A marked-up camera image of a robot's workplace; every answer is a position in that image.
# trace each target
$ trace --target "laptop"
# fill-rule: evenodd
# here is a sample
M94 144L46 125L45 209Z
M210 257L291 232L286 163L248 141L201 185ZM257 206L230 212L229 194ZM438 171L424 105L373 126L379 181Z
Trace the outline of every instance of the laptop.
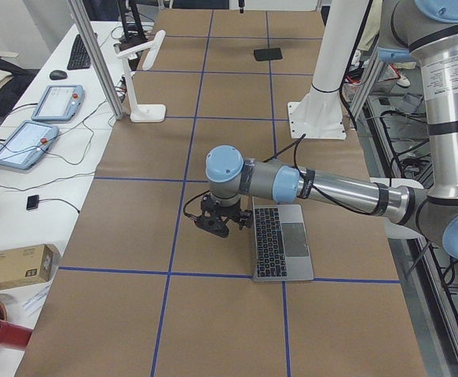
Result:
M254 281L312 280L302 208L298 204L253 204Z

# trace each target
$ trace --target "blue tape line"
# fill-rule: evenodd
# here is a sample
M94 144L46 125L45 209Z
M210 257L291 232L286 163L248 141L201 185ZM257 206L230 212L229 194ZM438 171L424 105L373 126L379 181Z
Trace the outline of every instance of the blue tape line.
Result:
M189 277L217 277L224 279L251 279L252 275L240 275L236 273L187 273L175 271L153 271L146 269L103 269L94 267L76 267L61 265L59 269L65 271L78 271L84 273L135 273L139 275L162 275L162 276L189 276ZM384 280L384 279L343 279L334 277L315 277L314 282L327 283L359 283L359 284L400 284L400 280Z
M237 35L219 35L214 36L210 35L209 37L205 35L167 35L168 38L213 38L213 39L268 39L267 37L248 37L248 36L237 36ZM307 38L307 37L272 37L271 39L291 39L291 40L303 40L303 41L317 41L322 40L322 38Z
M73 267L68 265L60 265L59 269L64 271L77 271L83 273L136 273L139 275L168 275L167 271L148 271L140 269L99 269L93 267Z
M166 119L167 118L171 118L171 119L213 119L213 120L244 120L244 121L267 121L267 122L270 122L270 121L276 121L276 122L287 122L288 119L280 119L280 118L275 118L275 119L272 119L272 118L237 118L237 117L230 117L230 116L174 116L174 115L167 115L166 116Z
M184 182L183 182L183 186L181 187L180 203L178 205L178 214L176 218L176 226L174 229L173 245L171 247L171 255L170 255L170 261L169 261L169 267L168 267L169 273L171 273L171 270L173 269L174 252L176 249L176 242L178 240L178 230L180 228L181 209L182 209L182 204L183 204L183 198L185 197L186 179L189 174L189 164L190 164L190 155L192 152L192 143L194 139L194 133L196 132L197 114L199 113L199 103L200 103L200 97L201 97L202 88L203 88L204 70L206 69L207 51L208 51L209 44L210 44L211 28L213 26L213 16L214 16L214 10L211 10L210 27L207 32L206 50L204 51L203 72L200 75L199 90L197 92L196 111L194 113L194 120L192 124L192 133L190 134L189 152L187 154L187 162L185 164L185 173L183 176ZM153 354L153 361L152 361L152 368L150 370L150 377L153 377L154 374L156 373L157 357L159 355L160 337L162 335L164 314L166 312L166 303L167 303L167 294L169 290L169 282L170 282L170 275L168 275L167 277L166 289L164 290L163 305L160 311L159 328L157 329L157 338L156 338L156 348Z
M213 277L217 279L251 279L252 275L239 275L235 273L183 273L175 271L152 271L141 269L100 269L94 267L74 267L61 265L59 269L64 271L76 271L81 273L128 273L137 275L160 275L160 276L184 276L184 277Z
M173 183L182 183L182 179L162 179L162 178L145 178L145 177L102 177L95 176L94 179L99 179L100 181L109 180L109 181L147 181L147 182L173 182Z
M266 30L267 30L267 48L270 48L270 39L269 39L269 13L266 11ZM274 121L275 118L275 111L274 111L274 95L273 95L273 69L271 65L271 60L268 61L269 63L269 90L270 90L270 113L273 118L273 148L274 148L274 155L277 153L277 136L276 136L276 122Z
M166 313L167 294L169 293L170 280L171 280L171 277L168 276L166 279L166 287L164 288L163 304L160 308L159 326L157 328L156 346L153 351L153 359L152 359L152 367L150 369L150 377L153 377L154 374L156 373L157 356L159 355L159 347L160 347L160 336L162 335L162 332L163 332L164 314Z
M288 331L288 300L286 298L286 283L281 283L283 291L284 346L286 353L286 376L291 377L290 336Z
M363 283L363 284L400 284L400 280L384 279L337 279L331 277L314 277L313 281L332 283Z
M137 69L136 71L141 72L158 72L158 73L194 73L202 74L202 71L176 71L168 69L149 69L147 71L142 69ZM268 72L243 72L243 71L205 71L205 74L209 75L268 75ZM280 76L306 76L313 77L311 73L271 73L271 75L280 75Z

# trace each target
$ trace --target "white desk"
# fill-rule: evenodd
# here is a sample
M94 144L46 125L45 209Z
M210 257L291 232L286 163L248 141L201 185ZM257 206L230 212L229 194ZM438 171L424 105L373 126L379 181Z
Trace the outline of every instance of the white desk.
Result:
M110 32L119 25L116 22L93 22L93 29L97 33L97 40L110 71L114 83L120 80L123 73L122 63L115 58L113 44L115 40ZM71 44L77 30L71 27L60 45L42 70L38 73L26 93L17 103L22 104L38 102L42 93L49 84L80 84L84 87L86 97L79 112L69 123L59 123L61 132L72 128L88 116L101 102L105 101L103 90L97 79L96 72L91 69L68 71L65 80L51 81L49 73L54 69L66 71ZM0 127L0 138L9 136L25 119L30 119L35 107L27 107L11 114ZM0 250L14 247L23 247L39 243L54 244L60 254L68 243L78 214L66 203L59 201L40 203L37 210L26 211L26 199L29 195L39 194L42 198L59 198L67 200L80 208L93 180L91 174L96 169L104 148L107 144L112 124L112 111L108 104L103 104L97 112L86 120L86 125L94 132L90 150L80 164L71 165L56 156L45 156L29 171L19 172L0 167L0 185L26 189L57 178L71 177L76 174L89 174L66 181L58 181L41 188L18 192L0 188ZM63 156L68 161L76 163L81 160L84 148L90 139L91 132L83 125L59 137L53 143L49 152ZM18 287L0 291L0 301L7 308L8 318L11 322L33 328L38 319L40 310L28 316L22 305L45 284L36 284L30 287ZM23 356L23 352L0 348L0 377L13 376Z

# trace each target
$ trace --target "tablet screen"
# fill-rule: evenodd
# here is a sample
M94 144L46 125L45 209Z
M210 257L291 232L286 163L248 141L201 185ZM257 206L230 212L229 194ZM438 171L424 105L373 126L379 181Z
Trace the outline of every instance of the tablet screen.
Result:
M48 126L36 123L25 123L19 132L0 151L0 160L7 160L10 163L22 164L33 152L40 140L51 130Z
M74 86L51 86L36 116L57 117L65 115L68 104L73 100L74 92Z

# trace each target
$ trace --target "tablet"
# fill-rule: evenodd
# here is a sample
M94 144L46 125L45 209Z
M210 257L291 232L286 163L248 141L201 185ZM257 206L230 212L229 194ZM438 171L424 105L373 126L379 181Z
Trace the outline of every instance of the tablet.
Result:
M84 98L81 85L49 85L33 111L39 122L66 122L77 112Z
M46 153L58 134L57 126L25 120L0 145L0 165L29 169Z

